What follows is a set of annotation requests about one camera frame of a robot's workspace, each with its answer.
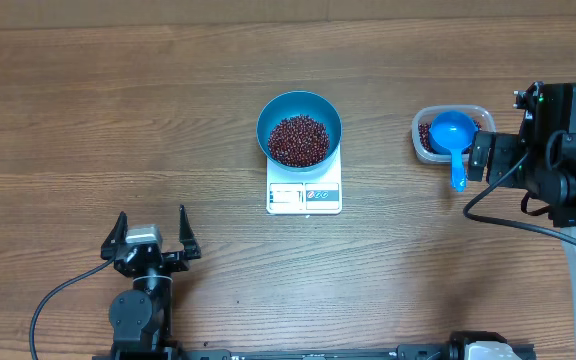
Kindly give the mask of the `blue plastic measuring scoop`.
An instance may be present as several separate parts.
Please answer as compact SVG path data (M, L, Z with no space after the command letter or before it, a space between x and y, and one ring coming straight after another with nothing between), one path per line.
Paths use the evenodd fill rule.
M450 156L451 186L457 192L467 187L463 153L470 148L478 131L473 119L459 111L440 113L431 123L431 146L438 154Z

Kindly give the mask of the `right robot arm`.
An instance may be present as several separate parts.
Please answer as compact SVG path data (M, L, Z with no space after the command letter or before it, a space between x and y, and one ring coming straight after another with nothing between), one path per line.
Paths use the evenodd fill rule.
M518 221L475 215L477 195L464 209L465 217L478 222L522 229L561 241L573 298L576 356L576 83L533 83L515 94L515 108L524 112L516 134L480 131L469 152L467 176L486 181L490 189L522 189L524 203L535 199L544 207L549 228Z

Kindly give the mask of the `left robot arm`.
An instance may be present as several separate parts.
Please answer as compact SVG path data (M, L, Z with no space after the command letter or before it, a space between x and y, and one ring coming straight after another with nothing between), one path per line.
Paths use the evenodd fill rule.
M117 295L109 307L113 328L111 359L182 359L181 346L172 339L174 273L190 269L201 248L189 224L186 209L179 208L178 251L164 252L158 226L128 225L121 213L103 244L100 257L132 288Z

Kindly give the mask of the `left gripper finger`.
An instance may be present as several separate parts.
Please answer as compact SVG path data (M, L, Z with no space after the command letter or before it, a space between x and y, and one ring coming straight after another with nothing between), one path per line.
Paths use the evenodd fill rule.
M110 260L116 256L119 247L125 243L127 230L127 215L125 212L121 212L113 229L100 247L100 258L102 260Z
M202 256L199 243L192 231L188 214L183 204L179 207L179 242L183 246L184 258L186 260L200 259Z

